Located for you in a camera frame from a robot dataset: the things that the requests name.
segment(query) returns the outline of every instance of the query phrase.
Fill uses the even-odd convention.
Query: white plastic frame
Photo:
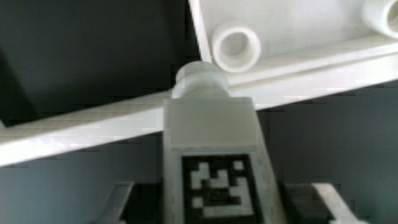
[[[193,18],[200,17],[196,0],[189,0],[189,6]],[[195,19],[193,23],[195,28],[204,26]],[[200,55],[211,61],[205,49]],[[398,42],[369,36],[269,61],[243,75],[227,75],[230,92],[252,97],[257,110],[395,80]],[[1,128],[0,166],[161,131],[164,98],[168,92]]]

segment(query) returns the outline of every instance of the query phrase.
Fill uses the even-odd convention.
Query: dark gray background
[[[0,0],[0,5],[6,126],[170,88],[179,66],[198,57],[182,0]],[[374,224],[398,223],[395,86],[257,113],[278,179],[331,182]],[[154,134],[0,168],[0,222],[92,221],[115,181],[154,182],[159,161]]]

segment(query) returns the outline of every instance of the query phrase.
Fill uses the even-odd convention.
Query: round hole
[[[243,72],[253,66],[260,54],[260,42],[252,29],[237,22],[218,26],[212,32],[212,57],[227,72]]]
[[[232,33],[221,42],[220,50],[227,55],[237,55],[246,48],[246,36],[243,33]]]

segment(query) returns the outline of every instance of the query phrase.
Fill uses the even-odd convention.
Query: black surface
[[[120,220],[125,224],[161,224],[163,208],[161,184],[134,184],[127,197]]]
[[[1,86],[17,86],[0,92],[0,119],[21,109],[44,118],[172,87],[198,58],[186,3],[0,0],[0,81],[10,76]]]
[[[331,214],[310,184],[280,183],[280,198],[289,224],[328,224]]]

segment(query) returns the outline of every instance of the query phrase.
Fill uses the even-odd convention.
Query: white plastic part
[[[367,37],[280,56],[266,66],[244,78],[227,76],[230,94],[252,98],[257,110],[395,80],[398,42]],[[168,97],[161,92],[0,129],[0,166],[159,132]]]
[[[398,39],[398,1],[365,0],[362,19],[369,28],[387,37]]]
[[[186,91],[173,90],[175,97],[164,100],[164,224],[184,223],[188,209],[182,204],[184,201],[189,202],[191,208],[200,209],[204,219],[211,219],[253,216],[252,200],[259,201],[255,212],[260,212],[262,222],[283,224],[283,211],[253,104],[248,97],[228,96],[225,77],[221,78],[221,76],[212,64],[205,62],[189,63],[180,68],[175,84],[175,88],[184,86]],[[236,155],[246,156],[246,167],[239,164],[241,161],[227,160],[228,156]],[[207,162],[196,164],[196,170],[186,171],[184,159],[211,156],[221,156],[221,160],[230,163],[230,167],[236,166],[236,171],[250,169],[246,172],[250,172],[248,175],[255,180],[250,182],[252,185],[248,176],[237,176],[237,178],[234,176],[236,185],[232,186],[227,176],[236,174],[220,167],[209,167]],[[209,169],[216,169],[216,177],[209,176]],[[239,198],[239,204],[221,207],[204,205],[200,195],[188,196],[184,187],[189,186],[191,190],[200,189],[204,180],[209,183],[209,190],[220,187],[228,189],[228,196]]]
[[[209,47],[207,47],[207,36],[202,32],[204,30],[204,20],[202,20],[202,11],[200,11],[200,0],[189,0],[189,13],[193,19],[193,26],[195,26],[195,36],[196,41],[200,42],[198,48],[200,48],[200,59],[204,62],[212,62],[211,53],[209,53]]]
[[[360,18],[363,0],[191,0],[189,3],[195,3],[191,12],[200,14],[193,15],[193,24],[202,25],[195,27],[200,51],[207,52],[205,40],[211,41],[220,24],[239,21],[260,41],[259,63],[285,53],[371,35]]]
[[[214,63],[227,72],[237,73],[252,68],[260,55],[260,42],[241,22],[227,21],[218,25],[211,35],[211,52]]]
[[[225,75],[207,62],[191,62],[184,65],[177,71],[175,80],[177,84],[172,89],[172,98],[179,98],[186,94],[189,96],[228,94]]]
[[[312,187],[315,189],[321,201],[326,205],[328,211],[333,216],[330,224],[365,224],[363,221],[358,221],[351,210],[346,206],[344,200],[339,196],[335,188],[328,183],[314,183]]]

